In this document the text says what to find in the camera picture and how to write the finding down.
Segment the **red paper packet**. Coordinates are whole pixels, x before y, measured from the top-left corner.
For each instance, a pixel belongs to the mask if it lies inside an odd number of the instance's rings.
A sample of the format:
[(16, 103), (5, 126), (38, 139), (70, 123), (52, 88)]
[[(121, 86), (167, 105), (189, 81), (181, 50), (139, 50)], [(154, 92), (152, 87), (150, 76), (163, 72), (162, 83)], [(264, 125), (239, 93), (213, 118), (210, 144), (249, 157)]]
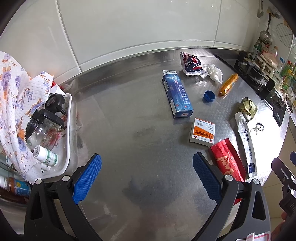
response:
[(232, 175), (236, 181), (245, 181), (245, 168), (229, 138), (214, 144), (210, 150), (223, 175)]

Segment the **orange white medicine box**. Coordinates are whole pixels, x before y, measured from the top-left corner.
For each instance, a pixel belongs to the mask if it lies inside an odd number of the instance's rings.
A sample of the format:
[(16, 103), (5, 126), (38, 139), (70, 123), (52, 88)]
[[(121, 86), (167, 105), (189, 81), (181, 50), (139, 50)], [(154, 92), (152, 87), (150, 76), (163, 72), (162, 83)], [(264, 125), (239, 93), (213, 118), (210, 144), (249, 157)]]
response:
[(211, 147), (215, 141), (215, 124), (195, 118), (192, 125), (191, 135), (189, 141)]

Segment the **white ointment tube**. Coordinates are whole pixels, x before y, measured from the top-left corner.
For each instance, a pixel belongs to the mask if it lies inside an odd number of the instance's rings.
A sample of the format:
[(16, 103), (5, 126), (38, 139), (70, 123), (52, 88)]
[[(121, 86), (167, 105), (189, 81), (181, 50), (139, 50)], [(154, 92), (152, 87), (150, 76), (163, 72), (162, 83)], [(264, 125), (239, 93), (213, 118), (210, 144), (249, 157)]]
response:
[(253, 178), (257, 175), (257, 167), (256, 167), (255, 151), (254, 151), (250, 131), (249, 131), (246, 119), (242, 112), (237, 112), (234, 115), (234, 118), (236, 120), (238, 133), (242, 140), (242, 144), (245, 151), (248, 177)]

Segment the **blue ointment box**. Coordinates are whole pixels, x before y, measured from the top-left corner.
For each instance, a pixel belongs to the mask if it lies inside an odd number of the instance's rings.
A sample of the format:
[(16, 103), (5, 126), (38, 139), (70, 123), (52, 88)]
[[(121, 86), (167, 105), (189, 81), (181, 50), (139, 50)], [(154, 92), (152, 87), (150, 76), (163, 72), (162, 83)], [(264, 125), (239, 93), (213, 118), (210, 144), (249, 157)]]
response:
[(163, 86), (174, 118), (189, 118), (194, 109), (189, 96), (177, 74), (173, 70), (163, 70)]

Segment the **green wrapper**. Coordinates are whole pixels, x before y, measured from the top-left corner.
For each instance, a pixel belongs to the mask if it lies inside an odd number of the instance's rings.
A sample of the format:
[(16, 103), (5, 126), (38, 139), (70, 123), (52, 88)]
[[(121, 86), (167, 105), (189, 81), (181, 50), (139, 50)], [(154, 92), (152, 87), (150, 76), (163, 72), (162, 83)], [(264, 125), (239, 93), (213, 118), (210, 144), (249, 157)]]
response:
[(249, 121), (251, 121), (257, 113), (257, 105), (248, 97), (242, 99), (238, 108)]

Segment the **blue bottle cap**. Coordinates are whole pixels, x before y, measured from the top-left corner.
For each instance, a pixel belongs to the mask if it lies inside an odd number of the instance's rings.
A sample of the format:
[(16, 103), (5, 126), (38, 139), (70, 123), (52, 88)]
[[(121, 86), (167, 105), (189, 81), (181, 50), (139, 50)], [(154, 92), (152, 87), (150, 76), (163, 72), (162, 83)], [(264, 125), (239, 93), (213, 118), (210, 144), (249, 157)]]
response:
[(213, 102), (215, 100), (216, 96), (215, 93), (210, 91), (210, 90), (206, 90), (203, 96), (203, 101), (204, 102)]

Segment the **orange sausage stick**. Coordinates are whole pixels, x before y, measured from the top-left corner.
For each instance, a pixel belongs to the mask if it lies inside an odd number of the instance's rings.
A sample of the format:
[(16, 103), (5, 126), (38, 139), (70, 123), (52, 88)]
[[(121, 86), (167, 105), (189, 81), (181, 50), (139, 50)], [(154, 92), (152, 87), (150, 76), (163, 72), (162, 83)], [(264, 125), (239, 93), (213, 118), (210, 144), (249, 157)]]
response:
[(225, 81), (225, 83), (223, 83), (223, 85), (221, 86), (219, 90), (219, 96), (226, 96), (230, 92), (230, 90), (232, 89), (232, 87), (234, 86), (238, 78), (239, 78), (239, 75), (237, 73), (234, 73), (233, 75), (231, 75)]

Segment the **white tissue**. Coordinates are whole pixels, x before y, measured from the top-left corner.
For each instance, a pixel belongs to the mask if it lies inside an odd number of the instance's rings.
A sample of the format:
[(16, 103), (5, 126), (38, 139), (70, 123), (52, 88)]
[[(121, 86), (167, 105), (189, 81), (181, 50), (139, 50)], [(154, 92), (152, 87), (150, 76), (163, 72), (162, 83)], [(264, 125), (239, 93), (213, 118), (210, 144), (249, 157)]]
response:
[(213, 81), (219, 84), (223, 83), (223, 73), (219, 68), (215, 66), (215, 64), (209, 64), (207, 66), (207, 73)]

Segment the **red white blue snack bag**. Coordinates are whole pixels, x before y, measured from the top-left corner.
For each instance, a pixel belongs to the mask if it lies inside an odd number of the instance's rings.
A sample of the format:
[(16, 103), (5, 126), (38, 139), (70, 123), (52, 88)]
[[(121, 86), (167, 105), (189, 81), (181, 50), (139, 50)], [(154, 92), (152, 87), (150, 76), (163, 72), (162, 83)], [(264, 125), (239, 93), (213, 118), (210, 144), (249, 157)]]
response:
[(200, 76), (205, 78), (208, 75), (207, 66), (202, 65), (199, 58), (187, 52), (180, 53), (180, 62), (186, 76)]

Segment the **white plastic tray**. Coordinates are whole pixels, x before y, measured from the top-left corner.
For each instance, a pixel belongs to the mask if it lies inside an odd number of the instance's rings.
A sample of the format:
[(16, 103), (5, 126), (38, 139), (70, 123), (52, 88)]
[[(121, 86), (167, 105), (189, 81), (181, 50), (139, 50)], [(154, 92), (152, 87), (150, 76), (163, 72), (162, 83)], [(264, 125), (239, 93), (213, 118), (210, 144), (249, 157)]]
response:
[(45, 170), (42, 170), (43, 177), (45, 179), (54, 178), (57, 176), (62, 175), (68, 165), (70, 160), (70, 117), (71, 117), (71, 105), (72, 105), (72, 96), (70, 94), (64, 94), (62, 95), (65, 98), (66, 103), (63, 105), (63, 107), (67, 111), (67, 116), (65, 117), (65, 124), (66, 128), (62, 132), (62, 137), (57, 142), (57, 145), (53, 147), (51, 151), (56, 153), (58, 155), (58, 164), (56, 166), (49, 166), (49, 168), (46, 168)]

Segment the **glass teapot black lid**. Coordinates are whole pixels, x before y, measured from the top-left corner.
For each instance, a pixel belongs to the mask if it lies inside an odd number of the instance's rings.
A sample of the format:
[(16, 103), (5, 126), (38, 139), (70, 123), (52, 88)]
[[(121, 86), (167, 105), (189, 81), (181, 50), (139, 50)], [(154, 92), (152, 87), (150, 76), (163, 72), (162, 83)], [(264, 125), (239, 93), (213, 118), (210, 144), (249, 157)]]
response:
[(57, 145), (66, 128), (67, 111), (63, 107), (65, 103), (64, 96), (52, 94), (45, 102), (45, 106), (34, 112), (25, 134), (30, 150), (33, 150), (37, 145), (52, 150)]

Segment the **blue labelled bottle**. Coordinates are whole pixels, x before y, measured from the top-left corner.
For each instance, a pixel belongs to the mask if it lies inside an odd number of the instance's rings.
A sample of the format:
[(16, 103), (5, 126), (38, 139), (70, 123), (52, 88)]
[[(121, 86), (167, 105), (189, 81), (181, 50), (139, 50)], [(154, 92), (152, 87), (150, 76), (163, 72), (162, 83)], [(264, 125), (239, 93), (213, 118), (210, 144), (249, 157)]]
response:
[(20, 181), (12, 177), (0, 176), (0, 186), (2, 189), (17, 196), (30, 197), (31, 187), (24, 181)]

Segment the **floral cloth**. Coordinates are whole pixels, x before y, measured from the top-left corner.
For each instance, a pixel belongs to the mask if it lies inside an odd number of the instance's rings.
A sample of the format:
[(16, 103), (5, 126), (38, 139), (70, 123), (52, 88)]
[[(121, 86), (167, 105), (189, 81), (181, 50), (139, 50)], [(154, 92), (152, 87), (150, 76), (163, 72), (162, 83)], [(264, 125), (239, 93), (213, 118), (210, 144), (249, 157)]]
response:
[(30, 184), (43, 174), (26, 143), (26, 127), (44, 106), (52, 82), (53, 76), (46, 72), (32, 78), (11, 55), (1, 52), (1, 150)]

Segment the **black gas stove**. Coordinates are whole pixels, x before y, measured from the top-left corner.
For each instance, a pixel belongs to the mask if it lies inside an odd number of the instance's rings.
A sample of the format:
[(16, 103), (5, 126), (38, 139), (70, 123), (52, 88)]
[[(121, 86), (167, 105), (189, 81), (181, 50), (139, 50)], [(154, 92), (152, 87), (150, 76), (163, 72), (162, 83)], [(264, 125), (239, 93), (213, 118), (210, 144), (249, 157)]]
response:
[(215, 56), (232, 68), (262, 100), (266, 100), (271, 105), (273, 108), (273, 118), (278, 126), (281, 126), (287, 105), (275, 89), (275, 82), (269, 76), (264, 75), (263, 71), (250, 61), (240, 61), (239, 59), (226, 60), (219, 55)]

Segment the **metal strainer ladle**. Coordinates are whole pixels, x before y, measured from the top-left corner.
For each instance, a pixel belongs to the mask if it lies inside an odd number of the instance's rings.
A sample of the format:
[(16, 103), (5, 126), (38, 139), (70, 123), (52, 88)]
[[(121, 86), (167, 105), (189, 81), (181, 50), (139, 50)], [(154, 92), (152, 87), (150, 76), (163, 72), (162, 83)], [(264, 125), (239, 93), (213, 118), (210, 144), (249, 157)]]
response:
[(268, 46), (273, 44), (273, 38), (272, 38), (271, 34), (269, 33), (269, 26), (270, 26), (271, 18), (272, 18), (272, 15), (271, 15), (271, 13), (269, 13), (267, 29), (265, 31), (261, 31), (259, 34), (260, 40), (265, 45), (268, 45)]

